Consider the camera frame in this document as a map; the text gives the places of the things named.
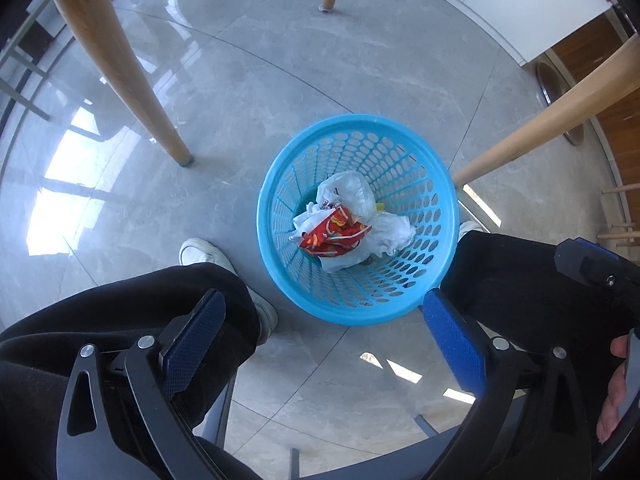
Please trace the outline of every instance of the perforated basket wall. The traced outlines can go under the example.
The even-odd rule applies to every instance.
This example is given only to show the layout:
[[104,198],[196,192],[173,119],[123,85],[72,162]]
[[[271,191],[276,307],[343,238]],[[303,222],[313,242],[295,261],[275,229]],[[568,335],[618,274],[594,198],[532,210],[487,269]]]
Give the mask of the perforated basket wall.
[[[414,242],[395,257],[370,258],[334,274],[289,241],[292,218],[318,184],[356,170],[377,202],[406,215]],[[440,284],[458,240],[458,201],[449,173],[418,135],[391,120],[350,114],[310,126],[276,158],[260,191],[260,252],[274,282],[310,314],[346,325],[402,316]]]

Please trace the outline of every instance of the silver screw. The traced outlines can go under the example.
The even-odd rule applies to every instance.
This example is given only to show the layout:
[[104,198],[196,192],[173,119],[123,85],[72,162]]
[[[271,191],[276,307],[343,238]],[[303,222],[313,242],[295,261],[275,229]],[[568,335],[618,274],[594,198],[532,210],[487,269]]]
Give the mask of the silver screw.
[[497,350],[506,350],[509,348],[509,342],[503,337],[494,337],[492,343]]
[[138,348],[149,348],[156,340],[152,335],[143,335],[140,339],[138,339]]
[[564,359],[566,357],[566,350],[561,346],[554,346],[554,355],[558,359]]
[[84,345],[81,349],[80,349],[80,357],[89,357],[92,353],[94,353],[94,346],[93,345]]

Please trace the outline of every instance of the sneaker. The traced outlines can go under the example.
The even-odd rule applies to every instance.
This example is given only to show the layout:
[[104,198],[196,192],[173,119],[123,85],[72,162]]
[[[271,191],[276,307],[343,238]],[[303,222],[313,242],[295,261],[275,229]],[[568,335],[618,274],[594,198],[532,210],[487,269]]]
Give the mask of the sneaker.
[[[224,267],[236,276],[238,275],[234,266],[231,265],[229,259],[219,248],[200,238],[189,238],[183,243],[178,259],[182,266],[209,262]],[[258,318],[260,319],[260,337],[258,338],[257,344],[261,345],[267,341],[276,328],[278,324],[278,313],[273,305],[262,296],[258,295],[249,287],[247,287],[247,289],[249,290],[251,299],[254,300],[255,311],[258,313]]]
[[462,237],[470,231],[484,232],[484,230],[480,227],[480,224],[478,222],[476,222],[475,220],[467,220],[466,222],[462,222],[462,224],[460,224],[460,231],[458,232],[458,241],[462,240]]

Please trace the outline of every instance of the gray tile floor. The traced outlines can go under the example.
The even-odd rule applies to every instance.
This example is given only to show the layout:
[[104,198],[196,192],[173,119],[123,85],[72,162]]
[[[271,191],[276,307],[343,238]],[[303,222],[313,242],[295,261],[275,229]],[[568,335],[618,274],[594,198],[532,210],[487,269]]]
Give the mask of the gray tile floor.
[[[196,156],[188,170],[148,138],[77,44],[37,95],[0,183],[0,318],[12,324],[95,285],[177,263],[207,238],[273,303],[280,325],[239,370],[227,449],[285,479],[407,446],[468,405],[418,312],[368,328],[297,309],[261,263],[255,205],[276,154],[302,128],[345,112],[407,124],[461,167],[542,109],[530,70],[442,0],[115,0],[129,40]],[[546,242],[594,238],[612,177],[592,130],[556,139],[472,183],[491,230]],[[373,354],[381,367],[361,359]],[[396,376],[387,360],[421,376]]]

